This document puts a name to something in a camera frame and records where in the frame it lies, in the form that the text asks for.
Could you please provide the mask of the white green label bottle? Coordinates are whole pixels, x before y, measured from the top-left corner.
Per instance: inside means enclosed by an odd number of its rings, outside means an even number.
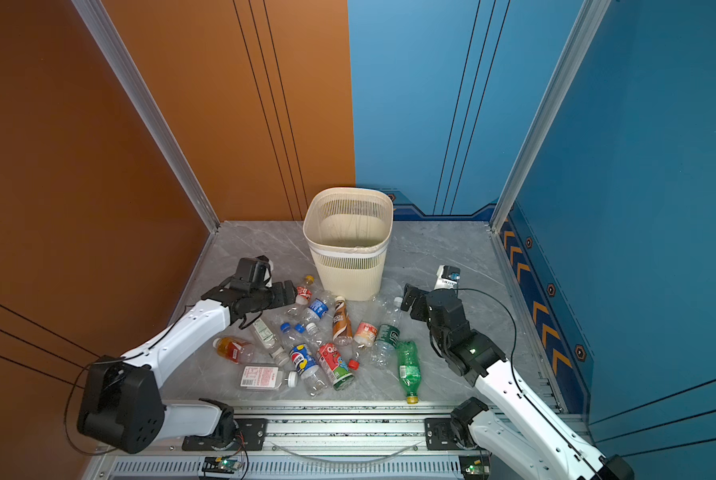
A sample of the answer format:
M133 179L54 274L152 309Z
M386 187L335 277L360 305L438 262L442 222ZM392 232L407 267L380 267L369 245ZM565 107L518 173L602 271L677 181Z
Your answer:
M274 363L281 368L286 367L289 362L288 353L279 336L268 324L262 318L258 318L252 323L250 330Z

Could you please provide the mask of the clear bottle yellow cap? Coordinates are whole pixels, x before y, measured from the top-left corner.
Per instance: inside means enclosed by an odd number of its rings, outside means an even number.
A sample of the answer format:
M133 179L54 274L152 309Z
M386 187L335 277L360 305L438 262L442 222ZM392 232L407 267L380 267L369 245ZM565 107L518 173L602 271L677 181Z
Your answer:
M297 295L295 303L291 309L288 310L287 314L296 317L300 312L307 308L312 299L312 287L315 283L315 277L313 275L305 275L297 286Z

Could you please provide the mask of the clear bottle green label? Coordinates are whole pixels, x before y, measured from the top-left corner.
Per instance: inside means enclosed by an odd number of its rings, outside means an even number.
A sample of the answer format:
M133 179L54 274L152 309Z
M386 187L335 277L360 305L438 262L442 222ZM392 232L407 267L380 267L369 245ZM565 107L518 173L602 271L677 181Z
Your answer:
M378 367L387 367L395 355L400 340L402 317L402 297L395 297L385 320L381 323L372 353L372 363Z

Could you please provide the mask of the orange juice bottle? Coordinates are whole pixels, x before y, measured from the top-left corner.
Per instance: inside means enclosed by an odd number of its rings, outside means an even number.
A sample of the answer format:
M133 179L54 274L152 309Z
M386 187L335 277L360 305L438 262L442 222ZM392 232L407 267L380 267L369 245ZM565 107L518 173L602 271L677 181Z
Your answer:
M255 356L252 342L232 336L216 338L212 347L220 357L238 365L250 364Z

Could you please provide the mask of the clear bottle blue white label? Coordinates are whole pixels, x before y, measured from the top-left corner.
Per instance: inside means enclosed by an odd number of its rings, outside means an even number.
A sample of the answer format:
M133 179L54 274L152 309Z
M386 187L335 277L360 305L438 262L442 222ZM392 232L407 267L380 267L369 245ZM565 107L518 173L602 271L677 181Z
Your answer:
M336 303L335 296L330 292L316 295L310 304L303 310L299 322L305 326L322 320L332 312Z

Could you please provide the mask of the green bottle yellow cap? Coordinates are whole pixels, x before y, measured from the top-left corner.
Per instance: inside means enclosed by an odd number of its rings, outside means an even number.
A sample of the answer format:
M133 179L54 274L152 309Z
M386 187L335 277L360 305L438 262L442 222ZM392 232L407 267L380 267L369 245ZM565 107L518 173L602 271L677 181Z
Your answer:
M422 383L422 372L418 356L418 348L413 341L401 341L397 348L399 380L409 405L419 402L419 390Z

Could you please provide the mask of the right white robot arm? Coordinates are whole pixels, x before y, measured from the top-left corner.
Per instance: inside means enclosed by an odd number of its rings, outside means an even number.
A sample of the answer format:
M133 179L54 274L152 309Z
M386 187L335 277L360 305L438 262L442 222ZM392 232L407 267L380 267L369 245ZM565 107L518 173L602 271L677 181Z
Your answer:
M466 449L486 450L524 479L633 479L619 455L606 456L575 432L515 370L487 335L473 329L458 290L406 285L401 309L424 322L438 353L485 399L472 397L451 413Z

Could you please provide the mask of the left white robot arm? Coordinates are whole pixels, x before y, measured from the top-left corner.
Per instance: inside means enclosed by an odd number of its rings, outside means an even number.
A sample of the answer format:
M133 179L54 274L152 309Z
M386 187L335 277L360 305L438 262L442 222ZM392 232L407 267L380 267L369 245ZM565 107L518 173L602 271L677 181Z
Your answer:
M78 412L80 434L129 454L183 437L214 449L236 442L234 409L217 400L166 402L161 387L199 347L250 313L295 303L290 280L241 289L217 286L172 326L119 358L88 366Z

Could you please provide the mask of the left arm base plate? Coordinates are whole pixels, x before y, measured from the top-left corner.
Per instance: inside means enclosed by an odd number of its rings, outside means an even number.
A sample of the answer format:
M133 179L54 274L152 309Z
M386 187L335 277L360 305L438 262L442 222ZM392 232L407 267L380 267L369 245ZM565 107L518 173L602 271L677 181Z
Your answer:
M268 420L265 418L241 418L235 420L233 434L228 439L220 437L185 437L181 446L188 452L259 452L263 450Z

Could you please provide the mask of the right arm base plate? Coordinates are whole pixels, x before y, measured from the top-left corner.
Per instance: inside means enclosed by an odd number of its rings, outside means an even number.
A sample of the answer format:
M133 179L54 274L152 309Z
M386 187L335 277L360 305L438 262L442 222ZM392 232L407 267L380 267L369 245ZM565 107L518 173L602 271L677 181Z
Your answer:
M468 428L459 420L426 418L424 420L425 441L430 451L472 450L475 448Z

